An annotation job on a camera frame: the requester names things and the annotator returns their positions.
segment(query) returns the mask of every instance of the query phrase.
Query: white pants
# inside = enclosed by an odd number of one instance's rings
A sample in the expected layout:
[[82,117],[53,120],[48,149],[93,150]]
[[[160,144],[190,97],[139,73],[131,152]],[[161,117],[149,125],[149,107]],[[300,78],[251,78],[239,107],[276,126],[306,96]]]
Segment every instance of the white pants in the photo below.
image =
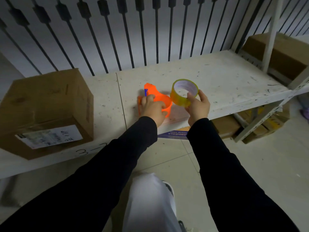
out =
[[133,179],[123,232],[181,232],[173,195],[154,174]]

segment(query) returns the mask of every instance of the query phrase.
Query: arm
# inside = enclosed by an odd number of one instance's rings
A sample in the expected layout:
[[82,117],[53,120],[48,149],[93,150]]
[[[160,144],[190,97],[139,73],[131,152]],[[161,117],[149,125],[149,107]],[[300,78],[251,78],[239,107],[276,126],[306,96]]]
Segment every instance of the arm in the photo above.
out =
[[209,108],[203,106],[210,106],[207,97],[200,94],[200,98],[202,102],[191,98],[188,109],[191,129],[187,138],[200,165],[201,179],[218,230],[299,231],[250,177],[236,155],[227,149],[206,118]]
[[99,231],[119,201],[140,155],[157,141],[165,113],[152,95],[144,114],[122,136],[112,140],[87,164],[43,192],[0,225],[0,231]]

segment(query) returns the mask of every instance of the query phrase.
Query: roll of tape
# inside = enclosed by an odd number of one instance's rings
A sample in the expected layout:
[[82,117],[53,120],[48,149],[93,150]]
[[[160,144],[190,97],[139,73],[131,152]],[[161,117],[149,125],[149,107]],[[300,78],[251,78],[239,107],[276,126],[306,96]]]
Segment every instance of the roll of tape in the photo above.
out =
[[188,107],[190,105],[190,101],[187,98],[180,96],[176,92],[178,89],[185,89],[193,94],[194,97],[196,97],[198,94],[198,87],[194,82],[187,79],[179,79],[175,81],[172,86],[170,97],[173,103],[178,106]]

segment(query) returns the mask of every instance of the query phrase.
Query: shelf surface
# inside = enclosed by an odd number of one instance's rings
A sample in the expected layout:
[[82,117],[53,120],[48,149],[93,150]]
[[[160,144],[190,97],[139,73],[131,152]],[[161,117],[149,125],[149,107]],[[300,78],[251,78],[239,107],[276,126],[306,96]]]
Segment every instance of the shelf surface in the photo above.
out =
[[[138,119],[136,99],[143,95],[145,83],[169,95],[175,80],[195,82],[211,103],[209,119],[279,101],[291,93],[232,51],[120,71],[117,77],[127,127]],[[159,127],[158,134],[188,126],[187,119],[184,108],[173,104],[171,115]]]
[[0,149],[0,179],[96,153],[126,130],[116,74],[87,77],[85,81],[94,95],[94,141],[33,160]]

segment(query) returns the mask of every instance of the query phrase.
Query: white label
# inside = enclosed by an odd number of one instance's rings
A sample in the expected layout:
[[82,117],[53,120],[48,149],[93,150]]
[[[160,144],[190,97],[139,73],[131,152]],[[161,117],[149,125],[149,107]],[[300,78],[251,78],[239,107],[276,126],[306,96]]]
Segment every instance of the white label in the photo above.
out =
[[83,139],[76,125],[15,135],[31,149],[53,146]]

